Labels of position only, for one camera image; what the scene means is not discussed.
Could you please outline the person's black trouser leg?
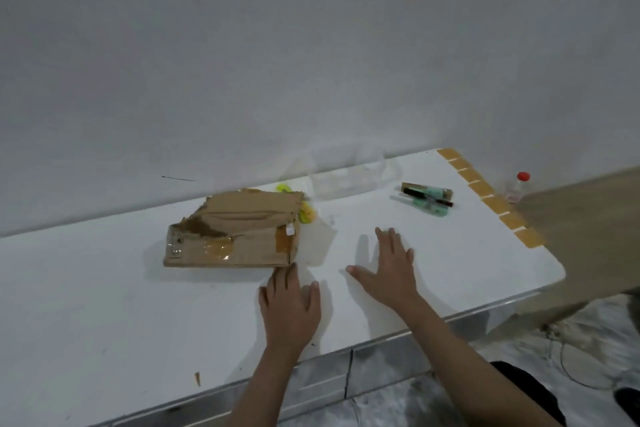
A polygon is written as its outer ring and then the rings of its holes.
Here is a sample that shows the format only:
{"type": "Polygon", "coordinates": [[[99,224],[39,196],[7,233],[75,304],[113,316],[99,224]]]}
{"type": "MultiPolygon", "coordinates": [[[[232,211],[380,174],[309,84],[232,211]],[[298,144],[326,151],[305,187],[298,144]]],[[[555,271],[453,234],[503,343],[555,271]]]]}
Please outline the person's black trouser leg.
{"type": "Polygon", "coordinates": [[[551,415],[560,425],[567,426],[566,418],[559,407],[556,396],[535,379],[533,375],[504,361],[492,361],[491,365],[551,415]]]}

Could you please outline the person's black shoe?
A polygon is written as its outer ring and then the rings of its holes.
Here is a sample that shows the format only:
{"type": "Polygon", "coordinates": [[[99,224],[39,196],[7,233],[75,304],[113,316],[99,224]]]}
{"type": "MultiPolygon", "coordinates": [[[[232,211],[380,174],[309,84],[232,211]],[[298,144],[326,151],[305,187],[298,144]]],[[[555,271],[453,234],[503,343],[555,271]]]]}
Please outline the person's black shoe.
{"type": "Polygon", "coordinates": [[[624,413],[640,427],[640,390],[622,387],[614,391],[613,397],[624,413]]]}

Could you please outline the clear bottle with red cap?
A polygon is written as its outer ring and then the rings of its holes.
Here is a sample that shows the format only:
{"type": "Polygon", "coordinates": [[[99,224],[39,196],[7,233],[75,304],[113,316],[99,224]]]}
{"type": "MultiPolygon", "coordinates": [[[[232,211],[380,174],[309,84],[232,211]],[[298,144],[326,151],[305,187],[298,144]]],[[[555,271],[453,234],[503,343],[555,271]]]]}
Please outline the clear bottle with red cap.
{"type": "Polygon", "coordinates": [[[509,181],[504,197],[509,204],[517,204],[524,196],[525,186],[531,179],[531,174],[526,171],[517,173],[515,180],[509,181]]]}

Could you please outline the person's right hand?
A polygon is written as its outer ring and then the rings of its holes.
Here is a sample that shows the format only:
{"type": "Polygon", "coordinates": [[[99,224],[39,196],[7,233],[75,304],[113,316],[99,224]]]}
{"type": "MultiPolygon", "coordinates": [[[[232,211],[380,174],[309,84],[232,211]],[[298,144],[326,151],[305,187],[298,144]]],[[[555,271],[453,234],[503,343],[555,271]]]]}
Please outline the person's right hand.
{"type": "Polygon", "coordinates": [[[401,315],[413,302],[419,299],[417,282],[413,270],[406,270],[405,253],[408,249],[404,247],[400,234],[398,234],[398,252],[392,260],[387,255],[385,232],[380,228],[375,228],[374,232],[378,239],[378,267],[377,284],[373,293],[369,294],[377,302],[385,305],[389,309],[401,315]]]}

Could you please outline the person's left forearm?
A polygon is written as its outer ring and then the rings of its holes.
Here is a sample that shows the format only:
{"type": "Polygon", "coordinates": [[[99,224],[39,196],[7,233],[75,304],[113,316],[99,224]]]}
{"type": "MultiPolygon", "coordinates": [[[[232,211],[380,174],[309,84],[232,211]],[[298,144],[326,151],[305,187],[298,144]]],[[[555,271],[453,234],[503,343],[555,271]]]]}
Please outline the person's left forearm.
{"type": "Polygon", "coordinates": [[[285,391],[304,346],[267,345],[226,427],[276,427],[285,391]]]}

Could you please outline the person's left hand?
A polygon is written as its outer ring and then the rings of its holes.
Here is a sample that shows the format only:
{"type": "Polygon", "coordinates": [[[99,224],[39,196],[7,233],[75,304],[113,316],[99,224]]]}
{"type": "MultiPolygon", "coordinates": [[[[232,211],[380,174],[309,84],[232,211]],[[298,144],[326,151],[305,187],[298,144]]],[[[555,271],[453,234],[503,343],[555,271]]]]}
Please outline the person's left hand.
{"type": "Polygon", "coordinates": [[[286,291],[273,294],[273,273],[267,284],[262,286],[267,288],[269,300],[268,309],[260,309],[266,332],[266,344],[292,343],[304,346],[305,349],[316,334],[322,313],[308,313],[308,286],[301,286],[296,264],[288,268],[286,291]]]}

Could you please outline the person's right forearm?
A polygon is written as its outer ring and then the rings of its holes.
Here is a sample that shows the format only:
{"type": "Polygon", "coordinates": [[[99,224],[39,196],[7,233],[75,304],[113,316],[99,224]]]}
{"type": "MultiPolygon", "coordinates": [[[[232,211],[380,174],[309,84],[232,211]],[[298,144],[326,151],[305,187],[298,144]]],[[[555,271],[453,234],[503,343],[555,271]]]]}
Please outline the person's right forearm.
{"type": "Polygon", "coordinates": [[[563,427],[457,337],[422,297],[400,317],[468,427],[563,427]]]}

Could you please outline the metal table frame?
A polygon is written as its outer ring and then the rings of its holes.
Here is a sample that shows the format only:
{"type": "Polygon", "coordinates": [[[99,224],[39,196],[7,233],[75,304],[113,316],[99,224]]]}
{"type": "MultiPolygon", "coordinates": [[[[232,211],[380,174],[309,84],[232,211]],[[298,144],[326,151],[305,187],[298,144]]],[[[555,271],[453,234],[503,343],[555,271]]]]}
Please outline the metal table frame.
{"type": "MultiPolygon", "coordinates": [[[[367,298],[359,286],[339,279],[323,287],[323,320],[319,336],[305,349],[294,368],[285,393],[280,418],[288,420],[409,379],[426,372],[429,363],[401,320],[389,309],[367,298]]],[[[204,367],[192,367],[201,387],[190,394],[153,400],[150,407],[135,408],[92,427],[204,427],[221,424],[244,390],[264,349],[262,326],[254,329],[256,342],[244,358],[232,354],[240,346],[218,336],[205,352],[204,367]]]]}

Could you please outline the black pen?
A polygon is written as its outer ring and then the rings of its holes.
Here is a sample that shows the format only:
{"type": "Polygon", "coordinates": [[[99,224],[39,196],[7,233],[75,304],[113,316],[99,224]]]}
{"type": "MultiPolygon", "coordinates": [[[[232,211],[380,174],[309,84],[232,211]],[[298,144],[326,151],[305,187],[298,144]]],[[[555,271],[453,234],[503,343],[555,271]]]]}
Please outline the black pen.
{"type": "Polygon", "coordinates": [[[432,203],[436,203],[436,204],[438,204],[440,206],[445,206],[445,207],[448,207],[448,208],[452,208],[454,206],[452,201],[447,201],[446,199],[442,199],[442,198],[437,198],[437,197],[431,196],[430,194],[428,194],[424,190],[420,190],[420,189],[417,189],[417,188],[404,187],[404,188],[402,188],[401,192],[403,194],[411,196],[413,198],[420,199],[422,201],[429,201],[429,202],[432,202],[432,203]]]}

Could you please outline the row of orange tape squares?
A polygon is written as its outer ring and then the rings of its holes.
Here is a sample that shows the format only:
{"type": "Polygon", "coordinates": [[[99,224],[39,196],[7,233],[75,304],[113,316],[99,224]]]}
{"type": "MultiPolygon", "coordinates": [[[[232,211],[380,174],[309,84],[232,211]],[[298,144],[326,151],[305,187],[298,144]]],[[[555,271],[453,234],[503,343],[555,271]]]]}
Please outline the row of orange tape squares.
{"type": "Polygon", "coordinates": [[[467,182],[468,188],[481,199],[508,230],[514,233],[526,248],[535,249],[545,245],[544,237],[530,227],[524,217],[516,212],[507,199],[498,195],[497,191],[457,150],[440,148],[436,149],[436,153],[452,165],[467,182]]]}

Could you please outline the torn brown cardboard box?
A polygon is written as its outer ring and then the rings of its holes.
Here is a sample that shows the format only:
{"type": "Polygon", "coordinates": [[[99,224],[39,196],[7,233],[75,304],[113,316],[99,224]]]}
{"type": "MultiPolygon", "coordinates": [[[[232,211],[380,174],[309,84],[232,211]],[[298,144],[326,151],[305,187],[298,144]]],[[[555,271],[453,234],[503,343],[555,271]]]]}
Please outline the torn brown cardboard box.
{"type": "Polygon", "coordinates": [[[284,268],[300,241],[301,191],[244,188],[207,197],[168,228],[167,268],[284,268]]]}

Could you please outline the clear plastic container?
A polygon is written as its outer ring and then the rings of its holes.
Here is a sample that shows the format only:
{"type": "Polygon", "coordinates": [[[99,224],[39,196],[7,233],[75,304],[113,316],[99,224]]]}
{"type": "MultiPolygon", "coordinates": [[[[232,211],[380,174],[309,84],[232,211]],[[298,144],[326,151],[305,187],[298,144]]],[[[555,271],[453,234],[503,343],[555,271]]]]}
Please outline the clear plastic container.
{"type": "Polygon", "coordinates": [[[308,156],[309,195],[332,201],[377,191],[399,181],[401,166],[371,144],[340,145],[308,156]]]}

